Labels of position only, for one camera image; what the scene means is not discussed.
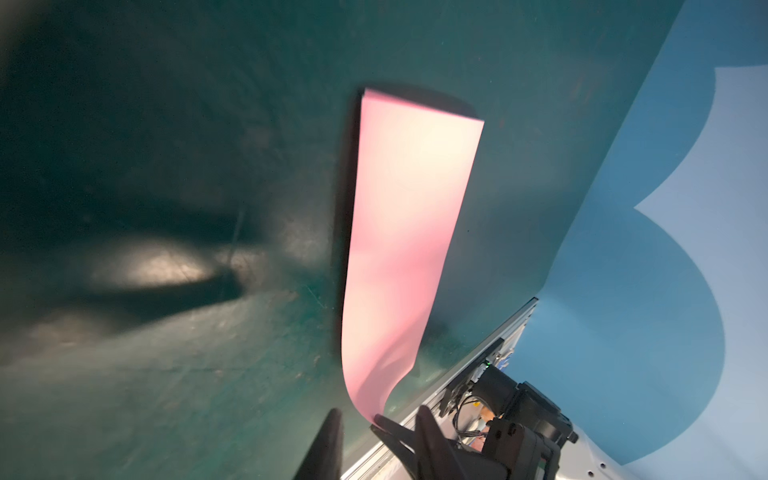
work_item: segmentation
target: cable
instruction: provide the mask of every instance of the cable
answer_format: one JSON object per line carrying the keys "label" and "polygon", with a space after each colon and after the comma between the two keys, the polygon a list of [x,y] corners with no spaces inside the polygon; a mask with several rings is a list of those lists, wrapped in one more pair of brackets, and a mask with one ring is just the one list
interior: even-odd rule
{"label": "cable", "polygon": [[476,399],[474,395],[468,396],[464,401],[458,404],[458,408],[456,409],[456,415],[453,416],[453,429],[456,431],[456,434],[459,436],[459,438],[468,438],[468,437],[484,437],[488,433],[487,432],[481,432],[480,430],[470,430],[468,432],[465,432],[464,430],[459,429],[458,427],[458,416],[462,413],[462,407],[464,405],[467,405],[468,403],[472,403],[470,399]]}

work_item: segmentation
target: pink paper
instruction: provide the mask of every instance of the pink paper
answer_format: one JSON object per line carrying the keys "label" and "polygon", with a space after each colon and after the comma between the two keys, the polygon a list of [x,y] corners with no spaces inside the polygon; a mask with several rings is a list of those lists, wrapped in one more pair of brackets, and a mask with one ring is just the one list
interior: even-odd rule
{"label": "pink paper", "polygon": [[482,127],[377,91],[363,95],[342,364],[368,420],[413,368]]}

